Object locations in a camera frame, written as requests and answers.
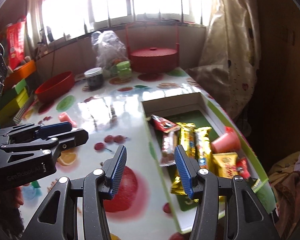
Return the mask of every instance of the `box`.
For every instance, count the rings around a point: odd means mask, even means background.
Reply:
[[[21,93],[17,95],[13,100],[6,104],[0,110],[0,128],[5,123],[8,122],[26,103],[28,100],[28,94],[26,88],[23,88]]]
[[[247,157],[251,176],[260,178],[261,180],[258,187],[255,189],[257,196],[268,213],[276,208],[275,197],[269,186],[268,177],[261,163],[258,161],[243,135],[216,102],[212,103],[206,95],[199,92],[144,101],[142,102],[142,105],[146,117],[155,114],[165,118],[168,117],[167,119],[172,122],[194,122],[197,124],[197,127],[212,127],[213,131],[211,131],[209,135],[211,141],[225,133],[225,126],[233,127],[239,136],[242,146],[242,149],[238,151],[239,157]],[[159,166],[161,145],[158,142],[157,134],[151,125],[149,125],[148,135],[151,154],[155,156],[157,168],[161,175],[163,187],[170,202],[170,208],[177,228],[182,234],[190,232],[192,230],[197,204],[187,198],[187,196],[177,196],[170,193],[172,184],[171,167]],[[224,202],[220,202],[219,218],[223,217],[224,214]]]
[[[23,90],[23,88],[27,85],[26,80],[22,79],[20,82],[18,82],[16,85],[14,85],[11,89],[7,90],[0,99],[0,110],[8,104],[11,100],[13,100],[20,92]]]
[[[36,64],[33,60],[29,61],[23,66],[16,68],[9,77],[5,80],[4,91],[13,87],[13,85],[20,82],[21,79],[28,77],[31,73],[36,71]]]
[[[32,105],[35,100],[34,93],[31,93],[26,103],[20,108],[20,110],[12,117],[10,120],[5,122],[4,124],[0,125],[0,128],[6,128],[10,126],[19,125],[24,114],[26,113],[27,109]]]

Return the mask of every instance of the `fruit-patterned tablecloth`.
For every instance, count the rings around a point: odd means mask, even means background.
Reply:
[[[25,113],[22,123],[45,125],[59,122],[61,112],[89,133],[85,145],[62,153],[57,172],[21,187],[24,205],[20,207],[26,227],[56,179],[85,177],[112,158],[119,144],[127,148],[127,168],[122,191],[116,201],[105,201],[106,215],[113,239],[171,240],[180,235],[173,221],[161,178],[149,150],[149,137],[141,101],[185,93],[206,92],[183,70],[165,74],[134,73],[130,81],[118,78],[105,81],[96,91],[87,90],[83,75],[76,77],[74,87],[54,102],[35,102]],[[83,239],[82,202],[78,205],[78,234]]]

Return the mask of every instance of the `pink cup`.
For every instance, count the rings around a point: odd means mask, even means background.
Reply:
[[[213,153],[236,152],[241,148],[241,143],[237,133],[231,127],[225,127],[226,133],[211,142]]]

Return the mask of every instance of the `green circle print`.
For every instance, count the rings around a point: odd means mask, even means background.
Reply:
[[[57,104],[57,111],[58,112],[65,112],[67,111],[74,103],[75,97],[74,96],[67,96],[63,100]]]

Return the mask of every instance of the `brown fabric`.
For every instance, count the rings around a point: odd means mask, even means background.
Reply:
[[[273,189],[276,198],[276,202],[278,204],[279,204],[279,200],[275,189],[275,185],[281,182],[286,176],[288,176],[294,171],[294,166],[298,160],[299,155],[300,152],[296,152],[287,156],[286,158],[275,163],[270,169],[270,171],[268,172],[269,182],[271,184],[271,187]]]
[[[275,227],[286,240],[300,221],[300,172],[294,171],[275,185],[278,195],[279,218]]]

